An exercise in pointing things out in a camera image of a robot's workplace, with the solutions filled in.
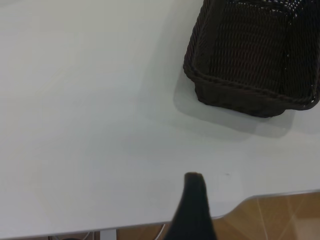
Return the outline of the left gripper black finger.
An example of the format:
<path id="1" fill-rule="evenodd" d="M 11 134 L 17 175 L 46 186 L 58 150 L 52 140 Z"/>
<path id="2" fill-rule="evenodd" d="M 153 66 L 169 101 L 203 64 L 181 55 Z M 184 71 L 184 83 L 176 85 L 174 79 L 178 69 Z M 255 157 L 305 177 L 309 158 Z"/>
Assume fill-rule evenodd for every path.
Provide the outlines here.
<path id="1" fill-rule="evenodd" d="M 197 172 L 184 175 L 178 208 L 166 233 L 168 240 L 216 240 L 204 177 Z"/>

